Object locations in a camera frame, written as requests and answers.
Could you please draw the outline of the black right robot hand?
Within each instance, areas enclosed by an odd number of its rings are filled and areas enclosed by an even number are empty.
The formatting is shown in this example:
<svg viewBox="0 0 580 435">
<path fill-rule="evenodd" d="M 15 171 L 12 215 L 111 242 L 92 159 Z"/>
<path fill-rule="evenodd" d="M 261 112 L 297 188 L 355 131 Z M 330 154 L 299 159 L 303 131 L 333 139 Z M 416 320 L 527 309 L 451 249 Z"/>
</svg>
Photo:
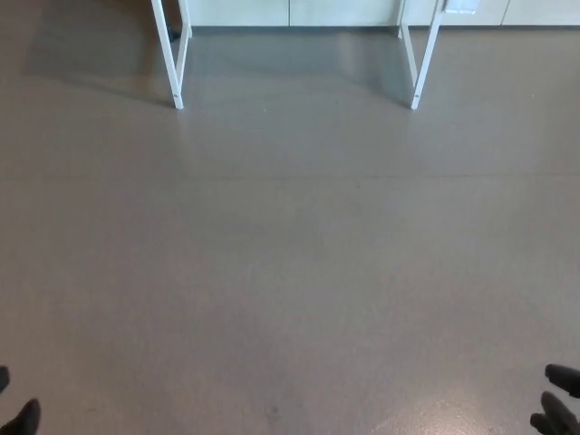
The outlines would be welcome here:
<svg viewBox="0 0 580 435">
<path fill-rule="evenodd" d="M 560 364 L 550 363 L 545 376 L 570 397 L 579 398 L 579 371 Z M 578 435 L 579 419 L 553 393 L 544 391 L 540 397 L 541 413 L 530 416 L 530 425 L 539 434 Z"/>
</svg>

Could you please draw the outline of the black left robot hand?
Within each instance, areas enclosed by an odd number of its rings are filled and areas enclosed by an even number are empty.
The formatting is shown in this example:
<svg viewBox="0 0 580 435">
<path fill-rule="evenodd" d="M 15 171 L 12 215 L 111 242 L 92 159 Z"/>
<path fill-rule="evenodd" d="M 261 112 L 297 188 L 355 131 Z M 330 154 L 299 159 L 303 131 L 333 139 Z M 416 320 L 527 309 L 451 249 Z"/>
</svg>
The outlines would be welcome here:
<svg viewBox="0 0 580 435">
<path fill-rule="evenodd" d="M 37 398 L 32 398 L 15 417 L 1 426 L 1 435 L 36 435 L 41 416 L 41 404 Z"/>
</svg>

